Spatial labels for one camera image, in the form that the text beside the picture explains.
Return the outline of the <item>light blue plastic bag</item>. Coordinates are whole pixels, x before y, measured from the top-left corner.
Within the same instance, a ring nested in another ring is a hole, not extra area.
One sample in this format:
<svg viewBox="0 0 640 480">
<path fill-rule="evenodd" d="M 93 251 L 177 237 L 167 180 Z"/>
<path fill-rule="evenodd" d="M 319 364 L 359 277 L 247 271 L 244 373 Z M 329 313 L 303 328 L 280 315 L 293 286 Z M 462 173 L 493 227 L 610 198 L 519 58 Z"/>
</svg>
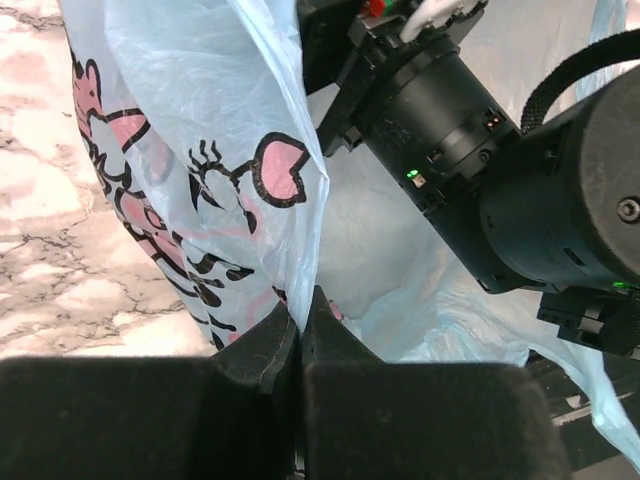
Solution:
<svg viewBox="0 0 640 480">
<path fill-rule="evenodd" d="M 323 159 L 330 92 L 306 96 L 291 1 L 64 1 L 79 131 L 119 220 L 223 348 L 320 285 L 384 359 L 499 361 L 531 351 L 585 392 L 632 464 L 639 432 L 600 353 L 484 293 L 366 147 Z"/>
</svg>

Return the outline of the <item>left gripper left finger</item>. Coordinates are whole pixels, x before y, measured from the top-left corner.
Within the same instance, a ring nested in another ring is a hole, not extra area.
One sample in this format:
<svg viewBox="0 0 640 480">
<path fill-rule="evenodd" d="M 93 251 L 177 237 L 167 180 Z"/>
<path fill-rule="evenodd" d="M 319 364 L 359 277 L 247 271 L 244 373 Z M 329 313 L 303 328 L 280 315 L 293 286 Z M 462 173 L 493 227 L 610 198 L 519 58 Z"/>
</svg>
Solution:
<svg viewBox="0 0 640 480">
<path fill-rule="evenodd" d="M 5 479 L 284 479 L 298 330 L 283 309 L 213 356 L 1 364 Z"/>
</svg>

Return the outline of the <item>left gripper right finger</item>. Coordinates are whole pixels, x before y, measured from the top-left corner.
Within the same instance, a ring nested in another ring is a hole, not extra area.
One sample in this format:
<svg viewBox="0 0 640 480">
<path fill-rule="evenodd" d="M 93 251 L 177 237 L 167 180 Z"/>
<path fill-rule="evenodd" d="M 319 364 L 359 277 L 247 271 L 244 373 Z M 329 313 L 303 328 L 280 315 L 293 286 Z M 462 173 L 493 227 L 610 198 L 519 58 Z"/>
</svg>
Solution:
<svg viewBox="0 0 640 480">
<path fill-rule="evenodd" d="M 383 362 L 313 293 L 302 337 L 310 479 L 567 479 L 540 385 L 501 363 Z"/>
</svg>

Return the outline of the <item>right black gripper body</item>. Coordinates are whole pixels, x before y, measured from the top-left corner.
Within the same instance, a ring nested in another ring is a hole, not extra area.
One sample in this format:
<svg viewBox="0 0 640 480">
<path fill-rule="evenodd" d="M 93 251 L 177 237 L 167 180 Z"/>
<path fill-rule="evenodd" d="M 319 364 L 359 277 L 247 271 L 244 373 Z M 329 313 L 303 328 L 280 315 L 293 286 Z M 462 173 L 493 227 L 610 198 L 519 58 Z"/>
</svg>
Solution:
<svg viewBox="0 0 640 480">
<path fill-rule="evenodd" d="M 487 4 L 464 2 L 409 42 L 415 1 L 299 1 L 308 94 L 339 91 L 317 128 L 324 156 L 366 145 L 425 215 L 478 188 L 521 133 L 459 56 Z"/>
</svg>

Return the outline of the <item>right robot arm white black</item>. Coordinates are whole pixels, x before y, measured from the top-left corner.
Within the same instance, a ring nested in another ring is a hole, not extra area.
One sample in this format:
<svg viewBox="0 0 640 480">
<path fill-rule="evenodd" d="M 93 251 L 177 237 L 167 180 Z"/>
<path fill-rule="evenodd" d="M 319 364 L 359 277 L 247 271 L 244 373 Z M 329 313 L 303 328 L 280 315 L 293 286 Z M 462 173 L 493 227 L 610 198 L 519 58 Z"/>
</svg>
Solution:
<svg viewBox="0 0 640 480">
<path fill-rule="evenodd" d="M 483 1 L 300 1 L 306 91 L 336 84 L 322 153 L 367 146 L 484 291 L 541 293 L 561 339 L 639 356 L 639 73 L 554 118 L 625 31 L 564 60 L 512 121 L 459 56 Z"/>
</svg>

